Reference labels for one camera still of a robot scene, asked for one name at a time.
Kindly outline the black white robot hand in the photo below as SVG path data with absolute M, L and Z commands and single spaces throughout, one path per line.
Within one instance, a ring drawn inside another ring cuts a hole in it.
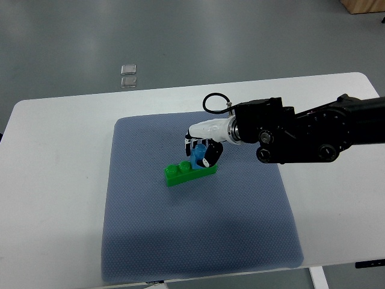
M 201 160 L 197 160 L 199 167 L 213 167 L 219 160 L 222 152 L 222 142 L 227 141 L 234 145 L 242 144 L 238 135 L 238 127 L 235 116 L 225 119 L 212 119 L 191 125 L 185 135 L 186 156 L 191 155 L 192 148 L 198 141 L 206 142 L 206 152 Z

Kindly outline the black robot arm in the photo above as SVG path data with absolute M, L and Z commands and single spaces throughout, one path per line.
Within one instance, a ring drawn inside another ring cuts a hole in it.
M 384 98 L 343 94 L 301 113 L 269 98 L 235 105 L 234 113 L 235 137 L 258 143 L 262 163 L 329 163 L 352 145 L 384 143 Z

